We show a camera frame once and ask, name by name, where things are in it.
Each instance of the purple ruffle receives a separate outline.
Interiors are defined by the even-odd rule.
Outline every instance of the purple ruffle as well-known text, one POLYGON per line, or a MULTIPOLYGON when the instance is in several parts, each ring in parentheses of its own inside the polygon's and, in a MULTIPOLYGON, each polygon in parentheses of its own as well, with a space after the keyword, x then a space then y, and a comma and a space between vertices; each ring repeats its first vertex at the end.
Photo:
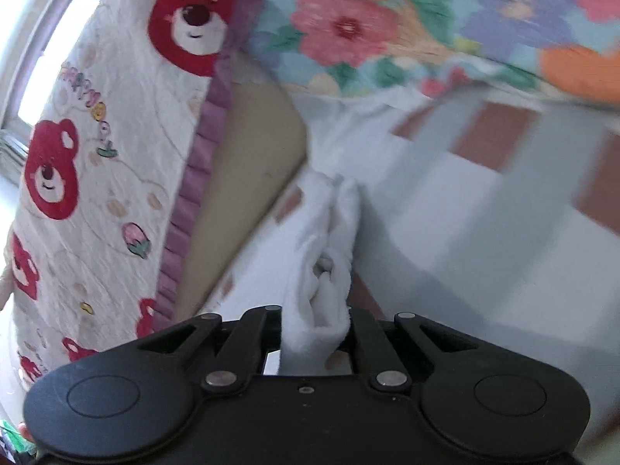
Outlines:
POLYGON ((177 200, 162 252, 153 314, 153 331, 172 324, 184 259, 190 249, 205 188, 212 173, 213 156, 224 136, 226 116, 233 104, 231 54, 246 42, 262 8, 262 0, 237 0, 231 24, 215 65, 209 90, 200 109, 177 200))

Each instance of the red bear print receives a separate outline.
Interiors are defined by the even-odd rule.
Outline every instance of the red bear print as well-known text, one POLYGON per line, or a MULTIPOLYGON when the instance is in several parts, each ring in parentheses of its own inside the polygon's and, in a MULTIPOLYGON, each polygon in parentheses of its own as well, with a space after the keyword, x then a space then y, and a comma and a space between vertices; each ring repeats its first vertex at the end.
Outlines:
POLYGON ((78 133, 69 119, 41 121, 30 140, 24 180, 36 207, 54 220, 68 218, 78 204, 78 133))
POLYGON ((24 370, 26 375, 28 375, 28 377, 30 378, 32 382, 34 382, 36 378, 41 377, 43 375, 41 374, 40 369, 36 366, 36 364, 31 359, 29 359, 26 356, 24 357, 20 355, 19 351, 17 352, 17 355, 19 356, 19 364, 22 366, 22 369, 24 370))
POLYGON ((86 358, 91 355, 95 355, 98 351, 95 350, 87 350, 83 348, 78 343, 76 343, 73 339, 68 337, 63 338, 62 340, 63 346, 67 349, 67 355, 69 355, 69 360, 72 362, 76 362, 82 358, 86 358))
POLYGON ((136 337, 138 339, 153 332, 153 315, 151 311, 153 306, 155 306, 155 299, 142 299, 139 305, 142 316, 136 323, 136 337))
POLYGON ((156 0, 149 20, 154 48, 182 70, 212 77, 235 0, 156 0))
POLYGON ((19 237, 13 233, 11 242, 13 250, 12 269, 15 284, 30 299, 36 301, 36 282, 39 281, 39 272, 36 269, 32 257, 24 250, 19 237))

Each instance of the green object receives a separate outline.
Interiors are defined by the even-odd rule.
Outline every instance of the green object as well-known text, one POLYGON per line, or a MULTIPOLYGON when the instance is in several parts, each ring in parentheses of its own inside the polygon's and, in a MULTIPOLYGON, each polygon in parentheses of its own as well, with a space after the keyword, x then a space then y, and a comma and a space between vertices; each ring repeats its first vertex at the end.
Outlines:
POLYGON ((508 65, 496 75, 495 79, 522 91, 532 91, 538 85, 538 77, 534 74, 508 65))
POLYGON ((377 69, 374 80, 379 87, 392 87, 405 83, 405 70, 396 66, 388 57, 377 61, 377 69))
POLYGON ((326 71, 334 77, 341 91, 357 77, 357 70, 347 63, 338 63, 336 66, 330 66, 326 68, 326 71))
POLYGON ((267 46, 277 51, 296 51, 303 36, 303 32, 287 24, 278 28, 278 33, 269 40, 267 46))
POLYGON ((420 22, 433 38, 452 46, 452 25, 454 16, 450 9, 451 0, 410 0, 417 10, 420 22))
POLYGON ((115 148, 112 148, 112 142, 108 141, 105 144, 105 148, 98 148, 97 149, 97 153, 98 155, 100 155, 101 157, 106 157, 106 158, 114 158, 117 155, 119 155, 119 151, 116 150, 115 148))
POLYGON ((135 241, 131 244, 127 243, 127 248, 134 255, 137 255, 140 258, 147 258, 149 252, 151 251, 151 242, 148 239, 145 239, 144 241, 135 241))
POLYGON ((4 430, 4 435, 10 441, 16 452, 28 453, 34 456, 36 453, 36 446, 30 441, 27 441, 22 435, 11 425, 7 420, 0 421, 0 428, 4 430))

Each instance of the beige fabric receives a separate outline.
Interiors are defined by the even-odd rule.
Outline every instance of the beige fabric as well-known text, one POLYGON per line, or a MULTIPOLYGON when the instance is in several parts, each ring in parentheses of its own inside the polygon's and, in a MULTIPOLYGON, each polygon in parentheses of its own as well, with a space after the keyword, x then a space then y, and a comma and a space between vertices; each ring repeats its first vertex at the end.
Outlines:
POLYGON ((277 85, 234 86, 226 135, 185 259, 175 321, 193 316, 306 156, 306 127, 277 85))

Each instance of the metal screw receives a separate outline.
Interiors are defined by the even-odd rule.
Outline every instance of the metal screw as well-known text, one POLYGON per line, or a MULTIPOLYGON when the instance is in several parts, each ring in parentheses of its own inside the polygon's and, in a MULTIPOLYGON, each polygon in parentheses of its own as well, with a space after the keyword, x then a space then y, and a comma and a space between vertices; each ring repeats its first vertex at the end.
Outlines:
POLYGON ((381 386, 400 386, 407 382, 407 374, 401 371, 383 371, 377 374, 377 382, 381 386))
POLYGON ((237 381, 237 374, 230 371, 213 371, 207 375, 207 384, 210 386, 230 386, 237 381))

